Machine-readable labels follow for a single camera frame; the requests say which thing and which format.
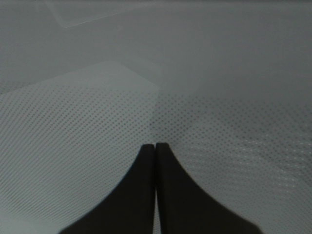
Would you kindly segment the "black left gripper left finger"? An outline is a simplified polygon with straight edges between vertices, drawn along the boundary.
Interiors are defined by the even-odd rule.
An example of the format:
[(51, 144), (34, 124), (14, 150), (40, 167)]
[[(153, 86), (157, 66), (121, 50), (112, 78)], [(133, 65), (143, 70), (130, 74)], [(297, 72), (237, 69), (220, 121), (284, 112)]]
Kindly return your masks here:
[(120, 183), (62, 234), (151, 234), (155, 214), (155, 146), (141, 146)]

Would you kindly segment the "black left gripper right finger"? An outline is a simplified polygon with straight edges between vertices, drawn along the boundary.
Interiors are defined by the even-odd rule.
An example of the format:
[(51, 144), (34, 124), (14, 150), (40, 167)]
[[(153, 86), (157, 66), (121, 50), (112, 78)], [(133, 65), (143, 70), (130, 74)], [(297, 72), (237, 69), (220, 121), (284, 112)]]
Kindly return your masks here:
[(260, 234), (207, 194), (178, 162), (169, 144), (156, 144), (156, 191), (163, 234)]

